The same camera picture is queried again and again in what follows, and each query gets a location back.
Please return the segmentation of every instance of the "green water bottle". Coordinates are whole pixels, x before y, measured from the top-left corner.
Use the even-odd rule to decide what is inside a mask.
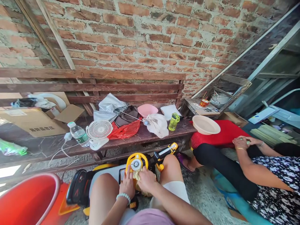
[[[170,120],[170,124],[169,124],[169,130],[170,131],[174,131],[176,129],[177,123],[179,122],[180,117],[179,115],[175,112],[172,114],[172,118]]]

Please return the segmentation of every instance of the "black and white patterned dress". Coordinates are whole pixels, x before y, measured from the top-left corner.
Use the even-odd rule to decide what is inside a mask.
[[[294,192],[259,186],[249,204],[265,219],[277,224],[300,224],[300,157],[255,157],[255,164],[264,165]]]

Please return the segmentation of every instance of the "beige plastic bowl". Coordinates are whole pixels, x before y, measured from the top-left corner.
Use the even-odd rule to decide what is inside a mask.
[[[193,126],[199,133],[204,135],[217,134],[221,131],[219,124],[206,116],[194,116]]]

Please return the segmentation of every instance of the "woman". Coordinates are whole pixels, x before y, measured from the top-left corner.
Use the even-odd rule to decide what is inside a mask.
[[[128,209],[128,199],[135,195],[133,174],[130,168],[123,182],[118,182],[108,173],[99,176],[90,196],[89,225],[192,225],[211,224],[198,210],[190,205],[183,182],[180,164],[174,155],[167,155],[160,183],[146,167],[139,173],[138,185],[154,197],[150,208],[135,214]]]
[[[300,147],[281,143],[273,150],[261,140],[244,136],[233,143],[239,163],[209,144],[194,149],[192,159],[182,153],[178,159],[190,171],[216,168],[271,223],[300,224]]]

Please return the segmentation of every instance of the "red plastic bag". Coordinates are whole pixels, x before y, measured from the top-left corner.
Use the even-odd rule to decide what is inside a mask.
[[[138,132],[141,122],[139,120],[133,121],[128,125],[118,128],[115,122],[112,123],[112,133],[108,135],[109,140],[130,138]]]

